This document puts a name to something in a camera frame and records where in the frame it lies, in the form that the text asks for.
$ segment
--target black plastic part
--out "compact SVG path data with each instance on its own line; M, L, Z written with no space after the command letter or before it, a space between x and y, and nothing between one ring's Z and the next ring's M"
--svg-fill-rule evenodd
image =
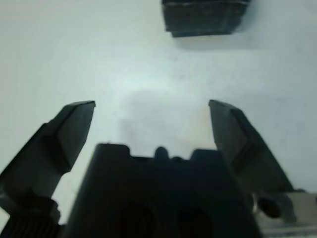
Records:
M294 188L243 112L227 103L209 103L214 140L246 192L291 192Z
M228 35L251 0L162 0L166 31L173 37Z
M189 161L130 156L124 145L97 147L63 238L261 237L221 153Z
M51 196L84 146L95 102L65 106L40 127L0 175L0 206L11 216L38 213L59 220Z

